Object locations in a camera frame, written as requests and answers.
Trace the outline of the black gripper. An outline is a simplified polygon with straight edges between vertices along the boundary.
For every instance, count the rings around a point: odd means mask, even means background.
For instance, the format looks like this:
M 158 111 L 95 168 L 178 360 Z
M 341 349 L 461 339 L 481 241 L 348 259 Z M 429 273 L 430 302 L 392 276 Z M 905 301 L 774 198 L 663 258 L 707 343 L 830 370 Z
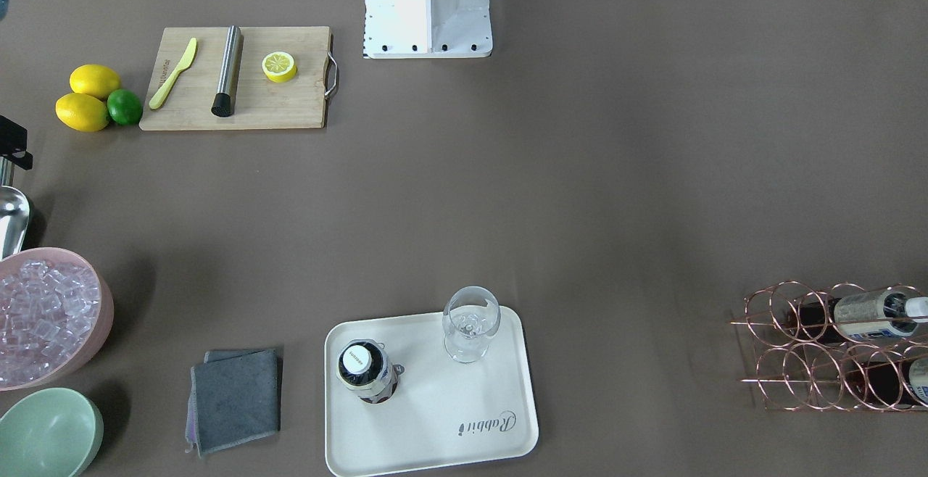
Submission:
M 1 157 L 23 170 L 33 169 L 33 155 L 28 152 L 28 131 L 7 117 L 0 116 Z

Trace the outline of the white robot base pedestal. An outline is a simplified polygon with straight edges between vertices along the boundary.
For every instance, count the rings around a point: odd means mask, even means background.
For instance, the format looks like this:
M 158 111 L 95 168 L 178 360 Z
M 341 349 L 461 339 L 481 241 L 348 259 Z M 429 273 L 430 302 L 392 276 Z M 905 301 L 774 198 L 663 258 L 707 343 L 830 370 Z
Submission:
M 365 0 L 367 59 L 473 59 L 494 50 L 490 0 Z

